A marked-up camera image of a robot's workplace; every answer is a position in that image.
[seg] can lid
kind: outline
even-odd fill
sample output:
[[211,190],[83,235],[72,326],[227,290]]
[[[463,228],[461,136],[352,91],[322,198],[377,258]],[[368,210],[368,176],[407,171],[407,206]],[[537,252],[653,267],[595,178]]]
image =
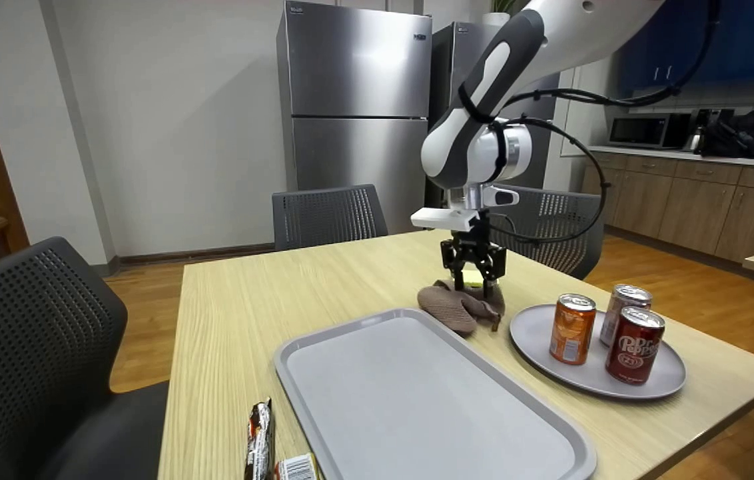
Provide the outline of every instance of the can lid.
[[649,292],[644,287],[627,284],[627,282],[616,284],[616,296],[635,299],[635,300],[649,300]]
[[581,311],[595,310],[595,300],[589,296],[581,296],[581,292],[565,292],[565,296],[560,296],[560,303],[567,307],[567,310],[581,310]]
[[643,327],[663,327],[663,316],[649,311],[649,310],[639,310],[639,307],[623,307],[621,316],[627,316],[628,322],[637,322]]

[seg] soda can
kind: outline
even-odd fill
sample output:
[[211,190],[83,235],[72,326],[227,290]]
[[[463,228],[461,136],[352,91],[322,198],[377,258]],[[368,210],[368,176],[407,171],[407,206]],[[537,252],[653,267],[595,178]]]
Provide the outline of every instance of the soda can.
[[595,300],[581,292],[567,292],[557,300],[551,327],[551,358],[571,366],[583,366],[595,326]]
[[639,307],[623,307],[616,340],[607,354],[607,374],[628,382],[644,384],[657,358],[667,322],[660,315]]
[[653,299],[649,299],[647,290],[643,290],[637,284],[619,282],[612,287],[612,296],[609,296],[609,303],[607,303],[605,326],[599,327],[599,336],[597,336],[599,344],[605,344],[605,346],[612,344],[623,307],[649,310],[649,303],[653,303]]

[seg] stainless steel refrigerator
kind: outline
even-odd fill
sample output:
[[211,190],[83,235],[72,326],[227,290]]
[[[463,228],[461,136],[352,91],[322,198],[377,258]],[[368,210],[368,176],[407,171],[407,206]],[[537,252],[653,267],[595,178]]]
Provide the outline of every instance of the stainless steel refrigerator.
[[[497,26],[489,23],[469,23],[469,20],[455,20],[443,26],[437,35],[431,35],[431,110],[428,119],[437,123],[440,115],[445,115],[453,106],[461,106],[459,100],[459,84],[463,76],[472,72],[477,63],[480,52],[489,43],[489,36],[497,32]],[[560,74],[543,76],[541,83],[529,88],[557,88]],[[509,106],[504,115],[507,116],[519,116],[527,115],[533,119],[553,119],[553,100],[524,100]],[[533,162],[529,168],[507,182],[513,187],[543,187],[543,171],[545,171],[545,148],[548,148],[548,134],[545,131],[529,131],[533,136]],[[425,184],[425,206],[440,206],[445,198],[437,187]]]
[[391,232],[424,206],[428,15],[287,2],[276,32],[287,190],[375,184]]

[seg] office chair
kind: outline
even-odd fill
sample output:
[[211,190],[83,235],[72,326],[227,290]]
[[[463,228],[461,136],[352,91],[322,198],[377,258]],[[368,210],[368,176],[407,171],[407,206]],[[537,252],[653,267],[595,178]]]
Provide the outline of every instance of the office chair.
[[601,252],[605,219],[573,240],[561,242],[560,236],[581,232],[595,219],[599,198],[543,190],[516,191],[516,206],[489,210],[489,240],[571,278],[585,278]]
[[0,480],[158,478],[168,384],[111,394],[123,331],[67,240],[0,258]]
[[387,235],[373,184],[272,194],[274,248],[307,248]]

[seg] chair backrest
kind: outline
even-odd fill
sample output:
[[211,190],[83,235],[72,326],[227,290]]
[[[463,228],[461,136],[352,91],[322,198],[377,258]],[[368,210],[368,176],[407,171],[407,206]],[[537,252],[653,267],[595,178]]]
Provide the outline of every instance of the chair backrest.
[[573,235],[585,228],[597,215],[599,194],[545,190],[516,191],[516,206],[489,210],[489,240],[573,278],[585,278],[601,252],[605,215],[599,215],[589,232],[579,236]]
[[272,194],[274,248],[303,248],[387,235],[373,184]]
[[111,396],[123,327],[123,300],[67,240],[0,258],[0,480],[35,478]]

